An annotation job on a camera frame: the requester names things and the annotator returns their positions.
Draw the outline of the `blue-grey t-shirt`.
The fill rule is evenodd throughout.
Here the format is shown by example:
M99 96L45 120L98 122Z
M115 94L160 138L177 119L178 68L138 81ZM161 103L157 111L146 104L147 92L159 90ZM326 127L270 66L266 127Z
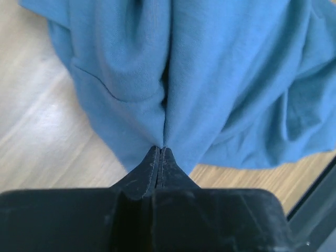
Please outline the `blue-grey t-shirt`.
M92 128L126 169L152 146L262 169L335 148L331 1L20 1L47 19Z

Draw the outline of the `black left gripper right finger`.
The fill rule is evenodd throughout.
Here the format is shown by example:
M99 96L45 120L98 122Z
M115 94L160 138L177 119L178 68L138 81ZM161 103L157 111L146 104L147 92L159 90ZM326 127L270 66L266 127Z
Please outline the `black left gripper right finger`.
M279 200L257 188L202 189L160 153L157 251L295 251Z

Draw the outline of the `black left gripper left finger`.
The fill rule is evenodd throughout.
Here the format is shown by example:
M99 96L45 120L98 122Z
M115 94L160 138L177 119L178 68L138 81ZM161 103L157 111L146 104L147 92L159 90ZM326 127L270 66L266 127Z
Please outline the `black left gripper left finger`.
M155 186L160 149L151 147L105 188L14 190L1 194L1 251L112 251L115 220Z

